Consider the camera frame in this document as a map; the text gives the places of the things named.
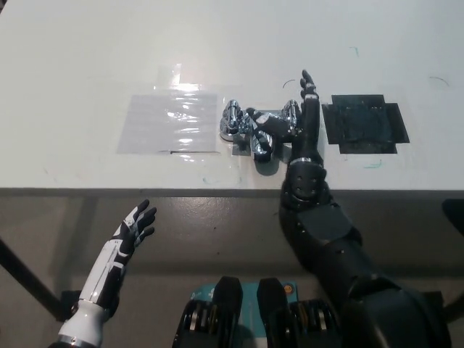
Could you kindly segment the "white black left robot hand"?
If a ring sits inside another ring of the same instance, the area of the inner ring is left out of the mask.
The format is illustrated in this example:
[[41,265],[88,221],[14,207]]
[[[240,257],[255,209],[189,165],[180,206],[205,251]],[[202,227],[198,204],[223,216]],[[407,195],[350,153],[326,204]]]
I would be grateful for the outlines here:
[[102,247],[86,279],[79,300],[108,310],[116,302],[128,262],[142,241],[154,233],[156,207],[145,199],[122,220]]

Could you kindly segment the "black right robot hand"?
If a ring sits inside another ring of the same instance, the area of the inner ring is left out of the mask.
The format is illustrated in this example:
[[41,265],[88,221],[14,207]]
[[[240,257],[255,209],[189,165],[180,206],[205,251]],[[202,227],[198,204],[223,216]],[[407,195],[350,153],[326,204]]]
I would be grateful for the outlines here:
[[302,71],[299,84],[301,102],[291,99],[278,112],[246,109],[244,115],[249,123],[250,150],[255,162],[272,161],[278,144],[291,145],[291,160],[309,157],[318,150],[320,98],[308,71]]

